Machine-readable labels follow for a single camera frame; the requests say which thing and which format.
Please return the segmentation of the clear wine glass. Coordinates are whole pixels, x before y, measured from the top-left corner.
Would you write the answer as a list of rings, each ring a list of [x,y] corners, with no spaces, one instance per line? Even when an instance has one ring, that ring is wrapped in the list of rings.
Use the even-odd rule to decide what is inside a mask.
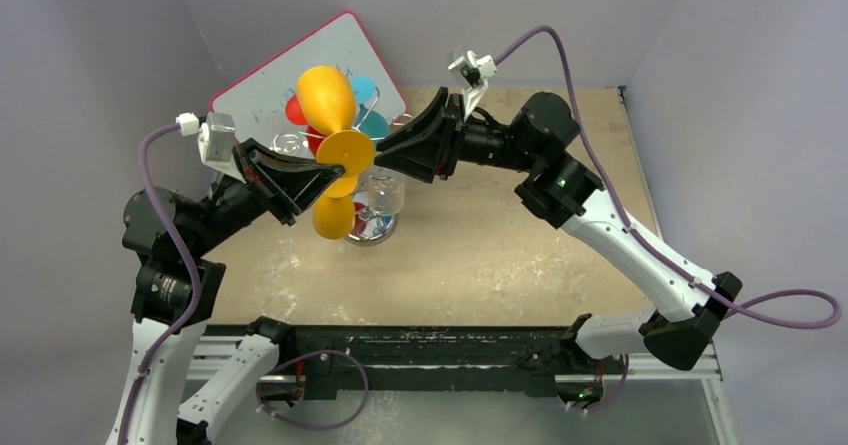
[[[308,138],[307,133],[302,131],[278,133],[271,141],[271,149],[284,155],[313,159]]]

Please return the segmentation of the clear glass tumbler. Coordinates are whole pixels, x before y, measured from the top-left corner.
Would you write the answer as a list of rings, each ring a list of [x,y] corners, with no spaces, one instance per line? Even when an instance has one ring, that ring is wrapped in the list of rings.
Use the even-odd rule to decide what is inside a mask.
[[[397,215],[404,207],[405,176],[394,170],[372,166],[367,172],[368,208],[379,216]]]

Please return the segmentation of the yellow wine glass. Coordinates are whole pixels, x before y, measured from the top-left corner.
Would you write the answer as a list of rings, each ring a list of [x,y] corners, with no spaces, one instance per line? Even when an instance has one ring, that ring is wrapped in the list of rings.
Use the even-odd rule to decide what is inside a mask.
[[[340,178],[315,201],[312,207],[312,225],[319,236],[337,240],[353,230],[356,209],[352,194],[358,183],[356,176]]]
[[[349,80],[336,68],[320,65],[306,70],[295,90],[308,124],[324,136],[316,162],[342,166],[343,178],[363,173],[374,159],[375,146],[353,128],[358,111]]]

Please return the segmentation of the teal plastic wine glass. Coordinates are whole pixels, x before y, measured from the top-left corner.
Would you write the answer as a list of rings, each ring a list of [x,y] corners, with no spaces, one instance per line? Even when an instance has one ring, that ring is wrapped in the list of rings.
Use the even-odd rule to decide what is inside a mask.
[[[380,90],[373,79],[365,76],[349,78],[358,114],[354,120],[353,129],[365,134],[370,140],[378,142],[390,133],[387,120],[376,111],[380,100]]]

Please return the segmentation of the red plastic wine glass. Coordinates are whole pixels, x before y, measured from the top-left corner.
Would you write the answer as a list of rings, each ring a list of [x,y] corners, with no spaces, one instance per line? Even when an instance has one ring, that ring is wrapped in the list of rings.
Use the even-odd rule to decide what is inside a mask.
[[[318,132],[307,121],[296,95],[292,95],[285,104],[285,115],[287,119],[294,125],[301,126],[304,131],[300,136],[306,141],[309,152],[312,155],[318,151],[318,148],[325,139],[325,135]]]

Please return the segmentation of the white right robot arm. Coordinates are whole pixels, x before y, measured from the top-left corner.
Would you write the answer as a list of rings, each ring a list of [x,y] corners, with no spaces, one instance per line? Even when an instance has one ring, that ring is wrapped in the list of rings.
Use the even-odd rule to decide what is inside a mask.
[[[378,143],[375,162],[426,183],[449,178],[459,162],[523,173],[515,189],[522,205],[599,253],[652,304],[629,315],[578,318],[561,346],[564,364],[584,372],[599,359],[648,353],[689,371],[741,281],[695,265],[618,210],[610,186],[567,150],[580,130],[567,102],[550,92],[533,94],[505,125],[469,112],[459,94],[441,88],[420,115]]]

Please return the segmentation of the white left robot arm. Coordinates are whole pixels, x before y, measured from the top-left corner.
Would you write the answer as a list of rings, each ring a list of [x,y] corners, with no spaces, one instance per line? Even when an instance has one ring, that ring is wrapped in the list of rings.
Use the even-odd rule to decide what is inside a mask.
[[[184,396],[226,271],[207,254],[263,214],[293,224],[344,172],[254,140],[235,145],[230,161],[233,174],[220,174],[199,200],[146,181],[126,204],[122,244],[140,268],[130,308],[131,362],[112,444],[210,444],[263,373],[284,374],[297,364],[289,327],[260,318],[224,366]]]

